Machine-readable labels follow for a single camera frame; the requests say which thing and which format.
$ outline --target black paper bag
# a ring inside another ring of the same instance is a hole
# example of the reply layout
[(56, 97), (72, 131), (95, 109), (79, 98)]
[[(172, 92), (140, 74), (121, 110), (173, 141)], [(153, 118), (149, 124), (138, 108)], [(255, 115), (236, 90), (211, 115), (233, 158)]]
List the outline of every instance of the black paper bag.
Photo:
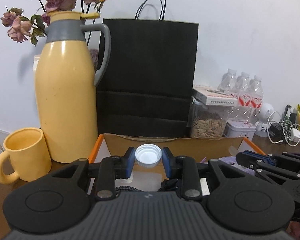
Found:
[[(104, 19), (103, 23), (110, 29), (112, 47), (97, 87), (98, 132), (183, 137), (198, 24), (136, 19)], [(98, 63), (104, 46), (101, 35)]]

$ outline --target wooden table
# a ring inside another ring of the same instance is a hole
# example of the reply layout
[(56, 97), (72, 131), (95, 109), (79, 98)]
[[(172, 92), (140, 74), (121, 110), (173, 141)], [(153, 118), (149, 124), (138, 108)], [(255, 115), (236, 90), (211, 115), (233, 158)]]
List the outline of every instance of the wooden table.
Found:
[[(275, 145), (272, 144), (268, 138), (262, 138), (257, 135), (253, 137), (253, 142), (261, 148), (265, 153), (282, 153), (283, 151), (287, 152), (296, 152), (300, 153), (300, 144), (297, 145), (296, 147), (291, 147), (285, 144), (281, 145)], [(62, 163), (57, 163), (57, 162), (52, 162), (52, 168), (51, 170), (56, 170), (60, 167), (62, 167), (64, 164)], [(12, 172), (12, 168), (9, 165), (8, 162), (4, 164), (3, 167), (5, 173), (9, 174)], [(18, 180), (16, 183), (11, 184), (11, 185), (2, 185), (0, 184), (0, 239), (2, 239), (5, 235), (7, 235), (10, 232), (10, 228), (7, 224), (7, 221), (2, 213), (2, 203), (5, 197), (14, 189), (24, 185), (26, 182), (22, 180)]]

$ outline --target open box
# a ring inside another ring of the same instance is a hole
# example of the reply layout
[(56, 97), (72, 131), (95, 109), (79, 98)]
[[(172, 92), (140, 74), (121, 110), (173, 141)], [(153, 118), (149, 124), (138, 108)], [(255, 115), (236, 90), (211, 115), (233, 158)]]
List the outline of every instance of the open box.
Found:
[[(124, 156), (129, 147), (139, 147), (145, 143), (152, 143), (163, 147), (169, 147), (174, 156), (186, 155), (200, 162), (204, 157), (206, 161), (230, 156), (229, 147), (234, 146), (238, 151), (251, 150), (265, 155), (265, 153), (247, 138), (150, 138), (129, 137), (115, 134), (100, 134), (89, 157), (89, 163), (101, 162), (105, 157), (112, 155)], [(147, 169), (135, 162), (133, 171), (153, 172), (161, 174), (162, 180), (166, 174), (160, 162), (157, 166)]]

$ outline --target thermos handle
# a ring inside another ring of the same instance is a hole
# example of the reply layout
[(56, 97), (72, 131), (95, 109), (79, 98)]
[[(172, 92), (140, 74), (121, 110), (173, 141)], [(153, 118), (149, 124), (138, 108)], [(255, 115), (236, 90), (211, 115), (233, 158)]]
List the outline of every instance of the thermos handle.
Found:
[(110, 51), (111, 51), (110, 30), (107, 25), (102, 23), (81, 25), (81, 30), (83, 32), (101, 31), (105, 37), (105, 53), (103, 56), (103, 61), (100, 69), (97, 70), (96, 75), (94, 76), (94, 85), (97, 86), (101, 78), (103, 77), (103, 74), (105, 73), (109, 63)]

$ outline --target metal screw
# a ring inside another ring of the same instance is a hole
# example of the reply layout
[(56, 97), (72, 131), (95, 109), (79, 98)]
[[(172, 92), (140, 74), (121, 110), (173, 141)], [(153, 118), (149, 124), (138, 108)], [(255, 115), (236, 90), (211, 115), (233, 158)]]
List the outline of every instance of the metal screw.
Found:
[(97, 196), (99, 197), (99, 198), (110, 198), (110, 197), (112, 197), (112, 192), (110, 191), (110, 190), (100, 190), (100, 191), (98, 191), (97, 192)]
[(187, 197), (198, 197), (200, 196), (200, 191), (199, 190), (196, 190), (196, 189), (188, 189), (186, 192), (185, 192), (185, 195)]

